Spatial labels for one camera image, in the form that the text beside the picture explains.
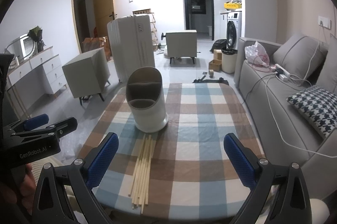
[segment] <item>houndstooth pillow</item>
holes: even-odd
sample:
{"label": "houndstooth pillow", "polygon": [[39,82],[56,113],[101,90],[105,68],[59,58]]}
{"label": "houndstooth pillow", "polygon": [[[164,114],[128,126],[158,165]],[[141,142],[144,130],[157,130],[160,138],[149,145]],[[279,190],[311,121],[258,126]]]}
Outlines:
{"label": "houndstooth pillow", "polygon": [[322,87],[312,86],[287,98],[309,121],[315,130],[326,138],[337,126],[337,96]]}

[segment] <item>vanity desk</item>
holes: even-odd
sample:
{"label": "vanity desk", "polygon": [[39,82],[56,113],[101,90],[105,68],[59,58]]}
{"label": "vanity desk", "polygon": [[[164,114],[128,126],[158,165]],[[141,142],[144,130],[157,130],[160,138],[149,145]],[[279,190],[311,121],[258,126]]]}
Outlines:
{"label": "vanity desk", "polygon": [[53,47],[46,48],[26,59],[19,66],[8,70],[6,92],[19,118],[21,116],[29,118],[30,115],[22,101],[20,91],[16,88],[16,84],[23,77],[29,77],[32,71],[37,72],[40,81],[38,84],[43,87],[45,94],[55,94],[60,88],[66,86],[67,83],[63,74],[60,57],[59,55],[54,56]]}

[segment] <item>blue gripper pad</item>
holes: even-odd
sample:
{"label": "blue gripper pad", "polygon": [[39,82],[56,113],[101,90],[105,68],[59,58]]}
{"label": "blue gripper pad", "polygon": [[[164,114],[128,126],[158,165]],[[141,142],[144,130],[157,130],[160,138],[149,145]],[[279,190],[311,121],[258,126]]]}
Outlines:
{"label": "blue gripper pad", "polygon": [[255,170],[233,138],[236,138],[233,133],[227,134],[223,140],[223,147],[242,184],[252,190],[256,185]]}
{"label": "blue gripper pad", "polygon": [[42,114],[39,116],[32,117],[31,119],[25,120],[23,122],[23,128],[25,131],[34,130],[40,126],[43,126],[49,122],[49,117],[47,114]]}
{"label": "blue gripper pad", "polygon": [[118,146],[118,136],[115,133],[109,133],[97,148],[91,150],[96,152],[97,155],[87,171],[86,185],[88,189],[97,187],[101,183],[103,176],[118,150]]}

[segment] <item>white suitcase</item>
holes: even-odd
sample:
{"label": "white suitcase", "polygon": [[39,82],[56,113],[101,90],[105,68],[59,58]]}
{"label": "white suitcase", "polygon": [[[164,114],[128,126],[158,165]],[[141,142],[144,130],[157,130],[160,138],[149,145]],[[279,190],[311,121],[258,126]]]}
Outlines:
{"label": "white suitcase", "polygon": [[149,15],[118,18],[107,24],[107,31],[121,82],[141,67],[155,67]]}

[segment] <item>potted plant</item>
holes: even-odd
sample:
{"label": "potted plant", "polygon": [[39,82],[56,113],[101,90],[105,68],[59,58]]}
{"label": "potted plant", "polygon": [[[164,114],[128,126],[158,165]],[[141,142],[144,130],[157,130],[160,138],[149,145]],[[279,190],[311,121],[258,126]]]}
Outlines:
{"label": "potted plant", "polygon": [[42,40],[42,29],[39,26],[29,30],[28,37],[30,37],[34,42],[37,43],[37,52],[43,51],[43,46],[45,46]]}

